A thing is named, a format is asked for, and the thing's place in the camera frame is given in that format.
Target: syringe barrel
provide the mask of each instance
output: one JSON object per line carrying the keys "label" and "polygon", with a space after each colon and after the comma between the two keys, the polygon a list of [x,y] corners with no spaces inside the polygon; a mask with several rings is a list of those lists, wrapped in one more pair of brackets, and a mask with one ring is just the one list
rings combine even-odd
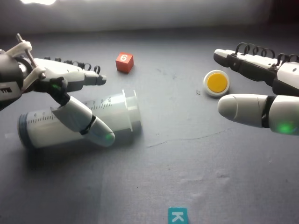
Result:
{"label": "syringe barrel", "polygon": [[[120,94],[83,103],[113,132],[124,129],[133,131],[134,123],[141,124],[135,91],[130,97],[126,97],[123,90]],[[26,148],[48,147],[83,138],[80,133],[64,126],[50,109],[22,114],[18,121],[18,133]]]}

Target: red block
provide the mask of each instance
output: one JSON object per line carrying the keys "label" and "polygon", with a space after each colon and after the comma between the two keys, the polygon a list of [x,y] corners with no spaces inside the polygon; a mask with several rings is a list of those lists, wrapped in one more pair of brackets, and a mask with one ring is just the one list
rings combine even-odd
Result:
{"label": "red block", "polygon": [[133,55],[128,53],[120,53],[115,62],[118,71],[129,73],[134,65]]}

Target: robotic hand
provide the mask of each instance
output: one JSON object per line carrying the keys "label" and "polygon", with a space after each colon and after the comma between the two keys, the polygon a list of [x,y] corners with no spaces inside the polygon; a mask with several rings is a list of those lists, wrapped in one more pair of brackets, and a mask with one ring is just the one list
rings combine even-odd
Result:
{"label": "robotic hand", "polygon": [[[242,54],[238,52],[242,44],[245,43],[240,43],[236,51],[217,49],[214,60],[253,81],[266,82],[278,96],[226,95],[218,102],[219,113],[241,124],[299,135],[299,56],[279,54],[275,59],[273,50],[259,46],[255,46],[253,54],[249,55],[252,44],[246,44]],[[257,55],[259,49],[263,49],[262,56]],[[272,52],[272,58],[266,57],[267,50]]]}
{"label": "robotic hand", "polygon": [[[34,59],[30,42],[22,40],[19,34],[17,39],[19,44],[10,50],[0,50],[0,111],[23,93],[46,92],[60,104],[51,110],[61,123],[98,145],[112,145],[115,139],[112,130],[67,93],[81,90],[84,85],[103,85],[106,77],[71,64]],[[18,56],[24,52],[28,59]]]}

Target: number 6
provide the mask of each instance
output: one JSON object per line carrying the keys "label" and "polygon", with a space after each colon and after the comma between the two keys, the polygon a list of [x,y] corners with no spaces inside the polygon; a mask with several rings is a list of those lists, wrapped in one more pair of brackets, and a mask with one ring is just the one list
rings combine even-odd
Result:
{"label": "number 6", "polygon": [[128,57],[128,55],[122,55],[121,56],[121,61],[126,61],[127,57]]}

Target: white ring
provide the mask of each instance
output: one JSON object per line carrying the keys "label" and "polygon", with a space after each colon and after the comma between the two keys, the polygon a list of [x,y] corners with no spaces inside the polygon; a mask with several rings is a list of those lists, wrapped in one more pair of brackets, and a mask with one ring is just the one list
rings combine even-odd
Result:
{"label": "white ring", "polygon": [[[222,91],[222,92],[213,92],[213,91],[210,90],[209,87],[207,86],[207,80],[208,80],[208,78],[209,78],[212,74],[214,74],[214,73],[220,73],[220,74],[224,75],[225,78],[226,78],[226,80],[227,80],[227,82],[228,82],[228,84],[227,84],[225,90]],[[209,73],[206,74],[206,76],[205,76],[205,78],[204,78],[204,81],[203,81],[203,85],[204,85],[204,87],[205,87],[205,90],[206,90],[207,94],[209,94],[209,95],[211,95],[211,96],[213,96],[213,97],[219,97],[219,96],[223,96],[223,95],[225,95],[225,94],[228,92],[229,85],[230,85],[230,81],[229,81],[228,75],[227,75],[224,71],[221,71],[221,70],[213,70],[213,71],[210,71]]]}

